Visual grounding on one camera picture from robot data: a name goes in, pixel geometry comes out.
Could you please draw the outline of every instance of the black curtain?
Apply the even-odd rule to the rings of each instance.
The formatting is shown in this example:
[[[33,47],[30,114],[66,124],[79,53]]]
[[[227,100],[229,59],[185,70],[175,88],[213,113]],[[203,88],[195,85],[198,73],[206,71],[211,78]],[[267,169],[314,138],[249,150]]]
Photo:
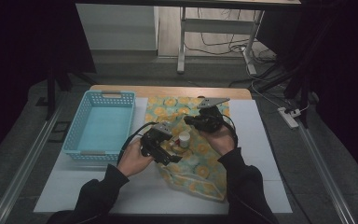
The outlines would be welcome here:
[[[321,118],[358,162],[358,1],[346,3],[325,37],[311,87]]]
[[[95,72],[75,2],[0,0],[0,143],[51,68]]]

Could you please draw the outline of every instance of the black tool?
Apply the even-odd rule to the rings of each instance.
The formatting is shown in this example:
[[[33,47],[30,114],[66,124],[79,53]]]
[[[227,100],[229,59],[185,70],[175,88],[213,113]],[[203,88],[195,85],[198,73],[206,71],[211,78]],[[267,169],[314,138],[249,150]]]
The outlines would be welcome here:
[[[217,108],[217,105],[226,101],[229,101],[229,98],[204,98],[203,101],[197,106],[197,108],[200,110],[200,114],[195,117],[185,116],[184,120],[186,124],[193,125],[197,130],[206,133],[214,133],[218,131],[222,125],[226,126],[231,131],[235,147],[237,147],[238,136],[235,132],[234,123],[231,121],[233,126],[228,124],[223,119],[224,115],[222,115]]]
[[[123,156],[124,150],[129,145],[132,138],[138,134],[143,128],[153,125],[141,138],[141,152],[143,156],[152,156],[155,162],[161,162],[164,165],[168,165],[170,162],[179,162],[182,157],[170,155],[160,144],[165,140],[172,138],[172,133],[169,125],[166,122],[156,123],[149,122],[138,129],[133,135],[131,135],[121,148],[120,154],[118,155],[117,165],[120,163],[121,157]]]

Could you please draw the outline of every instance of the person's left hand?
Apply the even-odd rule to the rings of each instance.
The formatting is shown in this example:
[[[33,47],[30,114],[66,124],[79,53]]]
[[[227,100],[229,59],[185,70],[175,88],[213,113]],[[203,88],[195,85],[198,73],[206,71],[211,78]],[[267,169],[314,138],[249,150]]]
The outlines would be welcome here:
[[[153,160],[152,156],[144,157],[141,153],[141,139],[133,140],[124,150],[118,170],[126,177],[142,172]]]

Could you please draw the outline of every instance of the person's right hand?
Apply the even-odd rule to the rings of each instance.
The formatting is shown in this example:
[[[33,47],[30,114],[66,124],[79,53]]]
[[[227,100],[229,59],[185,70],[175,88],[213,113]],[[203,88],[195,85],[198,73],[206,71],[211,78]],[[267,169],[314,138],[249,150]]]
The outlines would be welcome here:
[[[208,141],[209,145],[211,145],[211,147],[221,156],[226,155],[226,153],[235,147],[231,132],[224,125],[222,125],[220,130],[214,133],[200,131],[200,135],[203,136]]]

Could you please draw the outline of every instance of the power strip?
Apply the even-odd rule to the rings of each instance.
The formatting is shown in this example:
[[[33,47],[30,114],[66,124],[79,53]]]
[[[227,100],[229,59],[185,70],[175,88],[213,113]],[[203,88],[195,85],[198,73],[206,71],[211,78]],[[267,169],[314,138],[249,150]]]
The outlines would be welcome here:
[[[293,117],[290,114],[284,113],[285,110],[286,108],[284,107],[278,108],[278,112],[281,114],[284,121],[286,121],[287,125],[289,125],[291,129],[297,128],[298,127],[297,121],[295,121],[295,119],[293,119]]]

